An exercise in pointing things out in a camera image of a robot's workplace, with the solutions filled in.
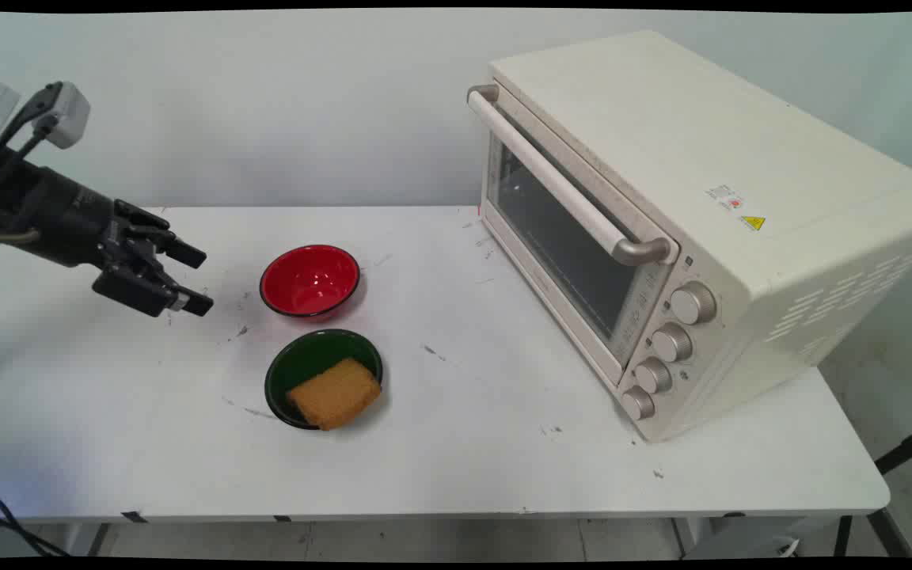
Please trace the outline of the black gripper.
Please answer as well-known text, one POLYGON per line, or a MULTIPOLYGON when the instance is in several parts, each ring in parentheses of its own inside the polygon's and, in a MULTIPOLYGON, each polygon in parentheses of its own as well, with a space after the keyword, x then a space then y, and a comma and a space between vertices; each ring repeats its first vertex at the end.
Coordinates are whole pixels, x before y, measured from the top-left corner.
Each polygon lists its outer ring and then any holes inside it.
POLYGON ((166 310, 202 317, 215 304, 166 273, 162 255, 192 269, 207 255, 177 237, 165 219, 15 152, 0 154, 0 245, 67 268, 91 264, 101 270, 92 283, 95 293, 150 317, 166 310))

